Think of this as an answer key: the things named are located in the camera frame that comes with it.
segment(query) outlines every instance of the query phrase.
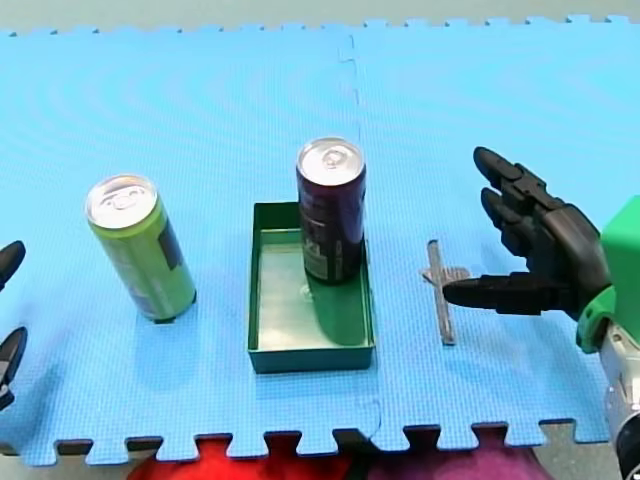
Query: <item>green robot part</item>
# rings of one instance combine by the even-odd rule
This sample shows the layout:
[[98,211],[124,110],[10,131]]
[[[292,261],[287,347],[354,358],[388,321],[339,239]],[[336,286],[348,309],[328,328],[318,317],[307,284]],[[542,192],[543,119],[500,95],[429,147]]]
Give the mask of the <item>green robot part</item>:
[[585,353],[599,350],[609,321],[640,345],[640,196],[609,222],[601,235],[612,286],[584,309],[578,321],[578,345]]

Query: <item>green can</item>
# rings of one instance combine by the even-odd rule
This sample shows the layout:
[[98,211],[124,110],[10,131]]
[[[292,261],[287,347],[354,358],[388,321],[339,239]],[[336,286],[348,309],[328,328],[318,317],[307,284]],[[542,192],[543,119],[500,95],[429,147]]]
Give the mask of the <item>green can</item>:
[[195,302],[196,288],[154,185],[117,175],[95,185],[86,214],[136,306],[168,321]]

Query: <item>silver metal part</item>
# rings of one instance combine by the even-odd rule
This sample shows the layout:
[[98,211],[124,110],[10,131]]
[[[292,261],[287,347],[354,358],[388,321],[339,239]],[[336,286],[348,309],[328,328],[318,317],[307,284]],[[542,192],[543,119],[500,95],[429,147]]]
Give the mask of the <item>silver metal part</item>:
[[95,185],[87,195],[87,218],[98,227],[119,230],[147,218],[158,200],[158,192],[146,178],[117,175]]
[[600,362],[609,381],[605,403],[615,446],[622,427],[640,415],[640,348],[624,329],[610,323],[600,349]]
[[437,240],[430,240],[429,243],[427,243],[427,256],[429,257],[429,268],[422,271],[422,276],[433,285],[435,290],[436,315],[438,317],[440,338],[444,345],[455,345],[456,341],[453,325],[451,324],[449,303],[444,298],[442,287],[449,282],[469,278],[470,274],[466,268],[447,268],[442,266],[440,247]]
[[355,145],[342,138],[320,138],[302,148],[297,168],[308,181],[335,187],[358,178],[364,170],[364,158]]

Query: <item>robotic hand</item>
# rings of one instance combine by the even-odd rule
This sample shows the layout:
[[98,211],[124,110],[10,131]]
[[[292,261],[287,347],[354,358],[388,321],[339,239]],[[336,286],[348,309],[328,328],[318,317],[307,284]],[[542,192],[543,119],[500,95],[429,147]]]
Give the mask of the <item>robotic hand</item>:
[[[0,250],[0,291],[18,270],[24,259],[22,242],[13,242]],[[0,343],[0,411],[13,403],[14,397],[9,384],[16,374],[27,343],[27,329],[20,327]]]
[[578,320],[610,285],[598,230],[577,207],[550,196],[546,183],[522,165],[482,147],[475,149],[473,159],[501,193],[482,189],[482,206],[502,232],[504,246],[526,258],[529,273],[450,283],[443,289],[446,300],[505,314],[563,310]]
[[452,282],[443,288],[445,299],[505,314],[562,310],[578,321],[578,345],[600,353],[609,381],[606,417],[620,471],[625,480],[640,480],[640,196],[601,236],[524,166],[483,147],[473,158],[500,192],[484,188],[482,206],[529,272]]

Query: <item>can label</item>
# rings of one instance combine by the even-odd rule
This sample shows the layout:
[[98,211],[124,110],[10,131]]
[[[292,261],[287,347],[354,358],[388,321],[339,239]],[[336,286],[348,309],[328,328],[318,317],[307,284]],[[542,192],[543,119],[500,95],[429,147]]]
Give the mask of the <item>can label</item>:
[[182,251],[178,246],[178,241],[173,233],[169,219],[167,219],[167,224],[158,237],[158,243],[160,243],[160,248],[162,249],[162,253],[164,253],[164,258],[167,261],[169,270],[173,270],[178,265],[182,265]]
[[302,212],[303,222],[303,250],[305,268],[314,277],[322,280],[329,278],[329,252],[323,251],[323,246],[327,244],[327,225],[316,220],[312,220]]

